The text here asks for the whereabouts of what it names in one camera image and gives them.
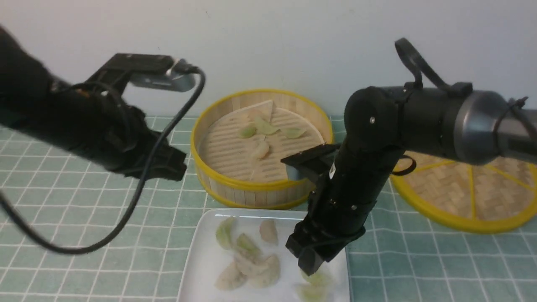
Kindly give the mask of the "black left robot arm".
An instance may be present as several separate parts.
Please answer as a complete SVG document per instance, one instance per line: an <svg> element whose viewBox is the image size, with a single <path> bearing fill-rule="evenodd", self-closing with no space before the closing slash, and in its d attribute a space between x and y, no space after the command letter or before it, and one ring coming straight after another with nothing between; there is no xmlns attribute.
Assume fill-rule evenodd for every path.
<svg viewBox="0 0 537 302"><path fill-rule="evenodd" d="M1 29L1 125L102 166L140 178L160 132L122 98L127 84L186 92L194 87L185 60L115 54L79 84L53 75Z"/></svg>

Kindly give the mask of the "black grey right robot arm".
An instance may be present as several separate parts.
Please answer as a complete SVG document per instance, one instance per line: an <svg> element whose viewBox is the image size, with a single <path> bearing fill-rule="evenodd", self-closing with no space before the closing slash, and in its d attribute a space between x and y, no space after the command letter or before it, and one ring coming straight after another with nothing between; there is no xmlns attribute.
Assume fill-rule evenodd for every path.
<svg viewBox="0 0 537 302"><path fill-rule="evenodd" d="M445 83L406 38L397 54L414 75L404 86L356 91L344 109L342 143L322 144L281 160L292 180L315 184L307 215L286 248L307 276L364 235L365 220L406 151L483 166L497 157L536 163L536 111L526 98L505 100L470 82Z"/></svg>

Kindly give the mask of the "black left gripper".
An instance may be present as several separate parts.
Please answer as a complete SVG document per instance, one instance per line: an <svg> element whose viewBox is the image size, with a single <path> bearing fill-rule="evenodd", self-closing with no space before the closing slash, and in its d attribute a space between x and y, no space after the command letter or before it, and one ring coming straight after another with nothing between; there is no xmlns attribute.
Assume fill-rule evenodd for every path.
<svg viewBox="0 0 537 302"><path fill-rule="evenodd" d="M111 156L111 163L105 164L105 170L125 177L133 177L138 180L142 173L157 140L163 132L152 130L146 123L146 114L139 108L129 106L128 111L133 118L131 125L134 127L136 144L128 151L120 152L111 148L105 152ZM159 147L154 151L146 179L165 179L180 181L186 172L186 153L171 146L164 138Z"/></svg>

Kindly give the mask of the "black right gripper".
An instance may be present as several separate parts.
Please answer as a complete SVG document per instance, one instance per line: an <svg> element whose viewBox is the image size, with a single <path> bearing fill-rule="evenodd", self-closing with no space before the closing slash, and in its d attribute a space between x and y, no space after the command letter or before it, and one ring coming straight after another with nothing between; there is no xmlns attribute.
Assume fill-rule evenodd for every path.
<svg viewBox="0 0 537 302"><path fill-rule="evenodd" d="M348 244L365 233L365 221L376 197L344 191L343 199L330 198L329 189L314 189L307 197L307 214L287 238L286 248L298 259L306 276L315 274Z"/></svg>

